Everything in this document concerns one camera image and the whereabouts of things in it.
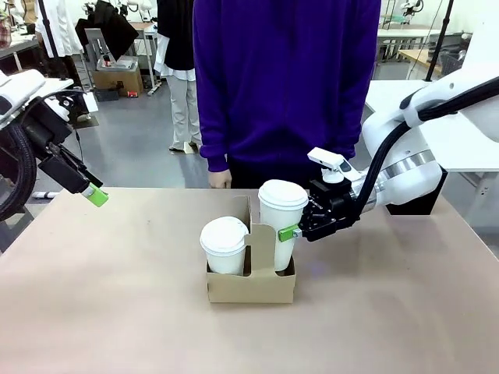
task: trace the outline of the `hand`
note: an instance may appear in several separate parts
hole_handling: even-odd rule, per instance
[[[232,175],[228,169],[218,173],[208,173],[208,181],[210,181],[210,187],[212,189],[230,189]]]

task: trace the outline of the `concrete floor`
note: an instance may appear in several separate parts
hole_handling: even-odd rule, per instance
[[[99,126],[80,129],[83,159],[106,186],[207,188],[207,162],[199,154],[177,154],[168,150],[172,140],[172,114],[166,83],[153,97],[120,98],[99,104]],[[80,149],[75,136],[65,145],[76,155]],[[361,140],[352,163],[356,168],[368,165],[370,157]],[[37,191],[60,191],[61,186],[38,172]],[[443,195],[461,214],[471,205],[474,188],[460,175],[449,175]],[[499,249],[497,222],[499,188],[490,196],[490,204],[470,224],[495,251]],[[28,209],[36,216],[39,201],[30,201]]]

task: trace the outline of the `paper cup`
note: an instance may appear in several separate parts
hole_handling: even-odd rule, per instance
[[[258,197],[260,199],[260,222],[272,226],[276,232],[275,270],[285,270],[293,253],[295,239],[280,242],[278,232],[300,222],[303,208],[309,202],[308,194],[305,189],[295,183],[273,179],[260,187]]]
[[[220,274],[242,275],[249,231],[234,217],[221,217],[207,224],[201,231],[203,247],[211,271]]]

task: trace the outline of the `person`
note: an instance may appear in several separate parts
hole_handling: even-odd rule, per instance
[[[166,76],[172,100],[171,151],[184,142],[201,146],[193,56],[193,0],[157,1],[157,55],[154,69]]]
[[[55,42],[55,53],[60,60],[54,58],[48,34],[43,24],[43,15],[38,0],[35,3],[37,22],[35,34],[41,50],[41,59],[51,78],[71,78],[75,86],[82,86],[78,70],[73,61],[73,55],[78,55],[83,47],[76,35],[69,7],[65,0],[44,0],[45,12],[50,21],[50,30]]]
[[[213,188],[307,186],[315,146],[349,159],[372,75],[380,0],[196,0],[194,52]]]

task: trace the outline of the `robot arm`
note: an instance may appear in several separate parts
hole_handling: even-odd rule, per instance
[[[72,133],[68,122],[87,109],[85,93],[63,90],[33,98],[44,82],[36,70],[14,76],[0,73],[0,136],[12,138],[18,149],[16,186],[0,204],[0,221],[13,215],[29,198],[36,177],[35,158],[42,171],[71,193],[82,193],[96,206],[108,200],[100,190],[102,182],[62,145]]]
[[[416,13],[419,13],[424,8],[424,0],[408,0],[400,5],[402,15],[405,17],[405,23],[411,23],[412,18]]]
[[[128,15],[128,9],[131,5],[136,5],[136,9],[132,10],[132,12],[139,12],[140,18],[143,22],[150,21],[150,13],[149,11],[153,8],[150,0],[121,0],[120,1],[120,13],[126,17]]]
[[[473,74],[461,69],[416,91],[398,108],[373,114],[363,125],[373,157],[365,171],[336,153],[312,150],[309,159],[323,167],[323,178],[311,181],[302,220],[279,231],[280,240],[303,236],[313,242],[351,227],[375,206],[402,205],[434,191],[442,172],[419,126],[499,95],[497,75],[497,67]]]

